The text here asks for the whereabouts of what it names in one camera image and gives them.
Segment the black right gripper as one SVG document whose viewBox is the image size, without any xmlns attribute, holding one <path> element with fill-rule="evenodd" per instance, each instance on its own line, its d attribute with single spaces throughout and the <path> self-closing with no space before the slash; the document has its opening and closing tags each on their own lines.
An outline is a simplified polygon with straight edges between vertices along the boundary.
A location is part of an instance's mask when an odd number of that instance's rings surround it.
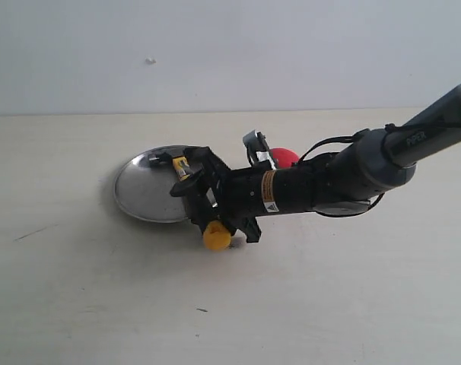
<svg viewBox="0 0 461 365">
<path fill-rule="evenodd" d="M 257 217 L 265 214 L 261 180 L 267 163 L 233 170 L 209 147 L 193 147 L 192 162 L 197 163 L 198 170 L 205 171 L 205 180 L 210 186 L 207 196 L 231 235 L 239 230 L 248 243 L 259 242 L 262 231 Z M 173 185 L 170 195 L 198 194 L 203 176 L 202 170 L 188 175 Z"/>
</svg>

